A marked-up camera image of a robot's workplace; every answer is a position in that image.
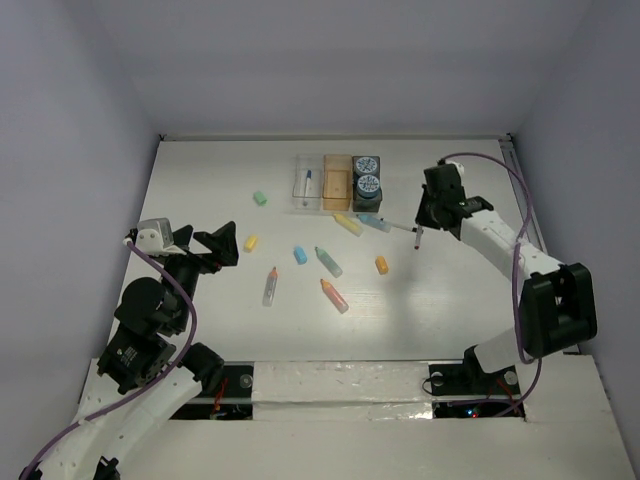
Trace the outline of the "red capped white pen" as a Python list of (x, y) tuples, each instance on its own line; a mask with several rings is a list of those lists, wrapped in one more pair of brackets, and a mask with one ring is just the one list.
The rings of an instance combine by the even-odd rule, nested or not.
[(423, 229), (422, 229), (421, 226), (419, 226), (419, 225), (416, 226), (415, 234), (416, 234), (416, 236), (415, 236), (415, 241), (414, 241), (414, 249), (415, 250), (419, 250), (420, 246), (421, 246), (421, 238), (422, 238), (422, 235), (423, 235)]

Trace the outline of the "black capped white pen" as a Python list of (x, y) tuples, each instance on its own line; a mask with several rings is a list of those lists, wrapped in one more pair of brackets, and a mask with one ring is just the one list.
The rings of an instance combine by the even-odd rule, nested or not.
[(404, 224), (400, 224), (397, 222), (392, 222), (388, 219), (382, 219), (382, 222), (389, 226), (390, 228), (395, 228), (395, 229), (399, 229), (399, 230), (403, 230), (403, 231), (407, 231), (407, 232), (412, 232), (412, 233), (416, 233), (417, 232), (417, 227), (412, 227), (412, 226), (408, 226), (408, 225), (404, 225)]

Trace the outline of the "blue highlighter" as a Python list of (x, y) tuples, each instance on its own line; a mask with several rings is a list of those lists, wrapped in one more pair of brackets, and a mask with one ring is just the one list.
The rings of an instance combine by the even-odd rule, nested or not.
[(392, 229), (389, 223), (375, 216), (371, 216), (368, 214), (358, 214), (357, 218), (362, 224), (385, 233), (389, 233)]

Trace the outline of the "green highlighter cap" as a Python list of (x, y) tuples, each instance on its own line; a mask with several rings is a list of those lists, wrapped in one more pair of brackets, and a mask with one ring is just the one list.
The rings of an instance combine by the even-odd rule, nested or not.
[(261, 191), (255, 191), (253, 194), (253, 199), (256, 202), (256, 204), (260, 207), (265, 206), (268, 202), (267, 197)]

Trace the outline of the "blue highlighter cap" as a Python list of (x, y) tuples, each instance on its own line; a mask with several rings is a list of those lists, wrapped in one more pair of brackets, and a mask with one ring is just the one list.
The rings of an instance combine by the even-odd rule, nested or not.
[(293, 254), (298, 265), (304, 265), (307, 262), (307, 256), (302, 247), (296, 246), (293, 250)]

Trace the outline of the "green highlighter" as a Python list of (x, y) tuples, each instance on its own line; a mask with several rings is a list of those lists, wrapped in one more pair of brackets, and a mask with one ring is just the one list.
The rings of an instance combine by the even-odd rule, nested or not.
[(331, 257), (331, 255), (324, 249), (320, 247), (314, 248), (317, 259), (322, 263), (322, 265), (329, 271), (329, 273), (334, 278), (339, 278), (343, 274), (342, 268), (338, 265), (338, 263)]

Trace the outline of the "blue capped white pen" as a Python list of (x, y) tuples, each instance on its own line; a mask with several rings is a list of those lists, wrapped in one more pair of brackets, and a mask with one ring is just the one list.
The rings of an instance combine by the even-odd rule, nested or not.
[(308, 203), (309, 203), (309, 191), (310, 191), (311, 181), (312, 181), (312, 171), (307, 170), (306, 176), (305, 176), (305, 182), (304, 182), (303, 201), (302, 201), (302, 205), (304, 207), (308, 206)]

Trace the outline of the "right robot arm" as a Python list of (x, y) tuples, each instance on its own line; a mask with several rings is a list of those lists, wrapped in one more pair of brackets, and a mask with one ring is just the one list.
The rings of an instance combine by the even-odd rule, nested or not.
[(441, 162), (424, 176), (417, 224), (451, 233), (511, 283), (514, 326), (465, 351), (460, 379), (468, 390), (482, 392), (499, 371), (596, 336), (593, 281), (586, 266), (547, 255), (514, 231), (484, 198), (468, 197), (455, 164)]

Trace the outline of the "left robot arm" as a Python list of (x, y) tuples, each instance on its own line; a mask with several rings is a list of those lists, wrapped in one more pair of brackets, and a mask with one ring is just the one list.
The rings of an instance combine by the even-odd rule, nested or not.
[(158, 274), (124, 289), (117, 328), (91, 364), (73, 422), (35, 455), (23, 479), (119, 479), (187, 401), (221, 384), (223, 359), (194, 340), (193, 297), (200, 276), (237, 265), (235, 223), (208, 233), (150, 219), (124, 244)]

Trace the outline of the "blue tape roll front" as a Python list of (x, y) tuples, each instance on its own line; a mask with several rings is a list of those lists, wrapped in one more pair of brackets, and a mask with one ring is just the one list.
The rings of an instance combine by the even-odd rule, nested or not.
[(361, 198), (376, 198), (380, 190), (380, 179), (376, 175), (361, 175), (356, 181), (356, 193)]

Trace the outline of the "blue tape roll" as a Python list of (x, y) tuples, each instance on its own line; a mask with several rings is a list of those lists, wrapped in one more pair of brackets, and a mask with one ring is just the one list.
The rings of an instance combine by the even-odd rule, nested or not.
[(380, 158), (378, 156), (354, 156), (353, 169), (357, 176), (374, 175), (380, 172)]
[(356, 181), (356, 193), (361, 198), (376, 198), (380, 190), (380, 179), (376, 175), (361, 175)]

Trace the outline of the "blue tape roll back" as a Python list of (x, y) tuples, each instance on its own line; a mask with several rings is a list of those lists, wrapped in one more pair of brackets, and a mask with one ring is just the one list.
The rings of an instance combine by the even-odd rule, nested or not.
[(354, 156), (353, 169), (357, 176), (374, 175), (380, 172), (380, 158), (378, 156)]

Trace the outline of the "clear plastic container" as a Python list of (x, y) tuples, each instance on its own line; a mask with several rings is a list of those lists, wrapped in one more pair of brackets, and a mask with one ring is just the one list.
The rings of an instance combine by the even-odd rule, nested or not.
[(322, 210), (324, 162), (320, 154), (299, 154), (294, 159), (291, 193), (296, 212), (316, 214)]

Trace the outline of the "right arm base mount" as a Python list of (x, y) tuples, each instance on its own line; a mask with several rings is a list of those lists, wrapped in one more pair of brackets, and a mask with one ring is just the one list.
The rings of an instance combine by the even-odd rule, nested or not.
[(460, 362), (430, 365), (421, 389), (437, 398), (437, 418), (526, 417), (515, 366), (487, 373), (476, 358), (475, 347), (467, 348)]

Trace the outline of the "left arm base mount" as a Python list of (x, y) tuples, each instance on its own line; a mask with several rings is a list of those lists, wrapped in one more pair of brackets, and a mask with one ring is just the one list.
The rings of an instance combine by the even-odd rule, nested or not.
[(172, 420), (235, 421), (253, 418), (254, 364), (232, 362), (224, 367), (220, 385), (179, 408)]

